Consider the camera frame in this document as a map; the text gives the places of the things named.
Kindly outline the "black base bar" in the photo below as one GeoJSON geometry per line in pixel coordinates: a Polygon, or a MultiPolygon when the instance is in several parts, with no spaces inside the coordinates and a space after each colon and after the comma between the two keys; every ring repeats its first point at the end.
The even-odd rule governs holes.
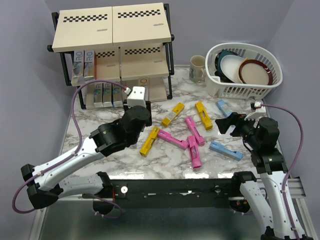
{"type": "Polygon", "coordinates": [[[243,201],[230,178],[113,179],[97,194],[114,200],[121,208],[229,208],[243,201]]]}

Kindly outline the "white plastic dish basket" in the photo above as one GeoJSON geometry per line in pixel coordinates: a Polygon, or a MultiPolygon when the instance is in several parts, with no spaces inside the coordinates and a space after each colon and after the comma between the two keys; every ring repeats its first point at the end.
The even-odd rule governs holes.
{"type": "Polygon", "coordinates": [[[276,57],[265,48],[249,43],[227,42],[213,46],[205,57],[206,89],[209,95],[220,98],[261,100],[270,91],[280,86],[283,81],[283,73],[280,63],[276,57]],[[231,51],[240,57],[257,60],[265,64],[273,77],[270,85],[229,83],[222,82],[219,76],[215,75],[217,64],[215,59],[222,51],[231,51]]]}

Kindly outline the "beige three-tier shelf rack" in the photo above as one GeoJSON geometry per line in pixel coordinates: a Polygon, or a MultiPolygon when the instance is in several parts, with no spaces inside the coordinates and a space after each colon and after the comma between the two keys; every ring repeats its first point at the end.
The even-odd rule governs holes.
{"type": "Polygon", "coordinates": [[[66,55],[73,62],[80,54],[95,54],[92,78],[113,81],[149,80],[153,102],[170,100],[172,86],[163,78],[174,73],[170,6],[147,3],[60,10],[51,14],[54,26],[49,52],[58,53],[67,86],[79,87],[84,77],[68,70],[66,55]]]}

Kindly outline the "red rimmed plate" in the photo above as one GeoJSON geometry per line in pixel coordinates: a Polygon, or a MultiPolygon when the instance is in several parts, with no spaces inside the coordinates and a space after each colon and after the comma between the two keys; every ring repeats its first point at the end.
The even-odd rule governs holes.
{"type": "Polygon", "coordinates": [[[270,86],[273,75],[267,65],[255,59],[246,59],[238,70],[239,80],[244,84],[270,86]]]}

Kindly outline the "white plate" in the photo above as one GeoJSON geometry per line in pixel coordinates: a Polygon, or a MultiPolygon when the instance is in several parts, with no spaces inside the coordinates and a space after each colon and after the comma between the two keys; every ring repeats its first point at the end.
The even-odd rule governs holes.
{"type": "Polygon", "coordinates": [[[220,68],[226,78],[235,84],[241,84],[239,69],[245,61],[243,57],[237,55],[226,55],[220,61],[220,68]]]}

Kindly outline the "metallic blue toothpaste box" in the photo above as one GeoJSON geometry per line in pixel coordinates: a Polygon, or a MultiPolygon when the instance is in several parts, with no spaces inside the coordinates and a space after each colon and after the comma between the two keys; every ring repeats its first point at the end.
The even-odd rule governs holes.
{"type": "Polygon", "coordinates": [[[112,104],[115,108],[123,105],[122,88],[117,84],[112,84],[112,104]]]}
{"type": "Polygon", "coordinates": [[[102,83],[94,84],[93,105],[95,108],[103,107],[103,84],[102,83]]]}
{"type": "Polygon", "coordinates": [[[113,106],[112,95],[112,84],[103,83],[102,104],[104,108],[110,108],[113,106]]]}

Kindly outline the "red metallic toothpaste box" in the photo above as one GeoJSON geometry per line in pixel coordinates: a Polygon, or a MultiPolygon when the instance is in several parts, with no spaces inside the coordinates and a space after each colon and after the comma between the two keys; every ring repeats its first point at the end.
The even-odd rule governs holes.
{"type": "Polygon", "coordinates": [[[71,85],[79,86],[84,82],[84,54],[83,50],[74,51],[71,85]]]}

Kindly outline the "dark teal bowl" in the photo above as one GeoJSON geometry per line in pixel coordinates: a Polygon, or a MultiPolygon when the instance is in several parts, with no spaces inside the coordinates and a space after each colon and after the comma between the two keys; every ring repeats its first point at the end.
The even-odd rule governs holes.
{"type": "Polygon", "coordinates": [[[221,69],[221,61],[222,61],[222,58],[225,57],[225,56],[229,56],[229,55],[232,55],[232,56],[240,56],[239,54],[233,52],[233,51],[229,51],[229,50],[222,50],[220,53],[217,54],[217,56],[215,57],[215,60],[214,60],[214,65],[215,65],[215,68],[216,70],[221,74],[222,73],[222,69],[221,69]]]}

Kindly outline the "silver foil toothpaste box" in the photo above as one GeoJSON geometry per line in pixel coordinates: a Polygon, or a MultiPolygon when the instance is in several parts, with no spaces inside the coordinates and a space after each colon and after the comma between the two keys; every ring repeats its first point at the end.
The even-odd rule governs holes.
{"type": "Polygon", "coordinates": [[[94,50],[84,51],[83,79],[85,82],[96,79],[96,54],[94,50]]]}

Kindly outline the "yellow toothpaste box lower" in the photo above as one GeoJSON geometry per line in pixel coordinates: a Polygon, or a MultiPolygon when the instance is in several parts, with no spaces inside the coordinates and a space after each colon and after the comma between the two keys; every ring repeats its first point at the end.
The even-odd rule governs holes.
{"type": "Polygon", "coordinates": [[[155,140],[158,138],[158,133],[160,131],[160,128],[159,127],[154,127],[152,129],[152,131],[149,133],[146,141],[144,142],[142,148],[140,149],[140,154],[143,156],[143,157],[147,157],[155,140]]]}

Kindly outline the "cream ceramic mug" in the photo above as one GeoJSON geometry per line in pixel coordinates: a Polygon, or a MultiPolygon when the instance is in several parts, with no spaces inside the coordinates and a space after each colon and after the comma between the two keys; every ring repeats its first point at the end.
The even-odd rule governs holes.
{"type": "Polygon", "coordinates": [[[206,59],[201,55],[194,55],[190,59],[189,79],[196,83],[204,81],[206,78],[206,59]]]}

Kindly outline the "yellow toothpaste box right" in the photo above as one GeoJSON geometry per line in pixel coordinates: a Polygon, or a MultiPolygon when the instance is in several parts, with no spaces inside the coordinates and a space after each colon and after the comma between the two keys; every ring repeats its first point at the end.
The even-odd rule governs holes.
{"type": "Polygon", "coordinates": [[[197,113],[200,117],[200,120],[205,128],[206,131],[209,131],[213,128],[212,121],[203,105],[202,102],[196,102],[195,103],[195,108],[197,110],[197,113]]]}

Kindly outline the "pink toothpaste box long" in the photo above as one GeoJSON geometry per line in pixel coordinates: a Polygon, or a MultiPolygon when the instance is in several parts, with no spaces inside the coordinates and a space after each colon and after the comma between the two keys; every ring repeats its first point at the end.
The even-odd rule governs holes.
{"type": "Polygon", "coordinates": [[[165,142],[170,143],[182,150],[186,150],[189,147],[189,143],[186,140],[179,140],[164,130],[160,129],[157,136],[161,140],[164,140],[165,142]]]}

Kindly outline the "pink toothpaste box diagonal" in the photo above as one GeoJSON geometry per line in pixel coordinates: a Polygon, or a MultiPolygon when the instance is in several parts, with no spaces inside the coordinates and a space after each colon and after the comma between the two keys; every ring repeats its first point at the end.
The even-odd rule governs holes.
{"type": "Polygon", "coordinates": [[[187,137],[189,155],[193,169],[199,169],[202,166],[201,157],[199,154],[198,144],[194,135],[187,137]]]}

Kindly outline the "yellow toothpaste box middle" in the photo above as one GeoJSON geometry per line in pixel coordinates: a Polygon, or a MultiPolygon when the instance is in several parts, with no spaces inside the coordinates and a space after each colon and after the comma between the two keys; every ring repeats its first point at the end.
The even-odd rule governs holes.
{"type": "Polygon", "coordinates": [[[162,120],[161,124],[165,128],[184,110],[185,105],[179,102],[162,120]]]}

